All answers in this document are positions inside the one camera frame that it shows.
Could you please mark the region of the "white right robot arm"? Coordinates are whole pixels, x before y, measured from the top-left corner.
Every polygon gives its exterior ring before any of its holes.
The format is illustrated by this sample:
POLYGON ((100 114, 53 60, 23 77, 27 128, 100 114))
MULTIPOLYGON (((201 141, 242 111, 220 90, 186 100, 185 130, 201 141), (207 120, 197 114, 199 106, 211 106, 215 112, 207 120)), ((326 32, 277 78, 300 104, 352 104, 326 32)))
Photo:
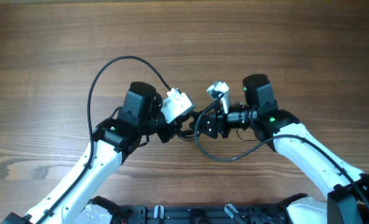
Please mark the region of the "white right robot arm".
POLYGON ((265 74, 243 79, 246 105, 229 103, 228 87, 216 82, 207 89, 213 103, 191 123, 195 138, 227 137, 231 129, 251 128, 259 144, 236 156, 241 159, 262 145, 295 164, 319 188, 325 202, 297 194, 282 202, 288 223, 369 223, 369 174, 345 162, 321 144, 292 113, 281 110, 265 74))

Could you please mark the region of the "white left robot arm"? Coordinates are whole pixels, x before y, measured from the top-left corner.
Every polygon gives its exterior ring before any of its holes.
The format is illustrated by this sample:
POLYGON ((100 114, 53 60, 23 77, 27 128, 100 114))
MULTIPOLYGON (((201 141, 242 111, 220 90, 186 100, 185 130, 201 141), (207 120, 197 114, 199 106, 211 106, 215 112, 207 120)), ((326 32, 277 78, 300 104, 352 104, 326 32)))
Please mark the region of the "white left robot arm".
POLYGON ((162 99, 144 82, 132 82, 124 103, 113 115, 90 130, 90 142, 79 161, 59 184, 24 216, 11 212, 3 223, 108 222, 107 209, 87 217, 88 202, 102 183, 141 147, 141 139, 157 134, 162 142, 174 135, 174 120, 194 108, 191 99, 178 89, 162 99))

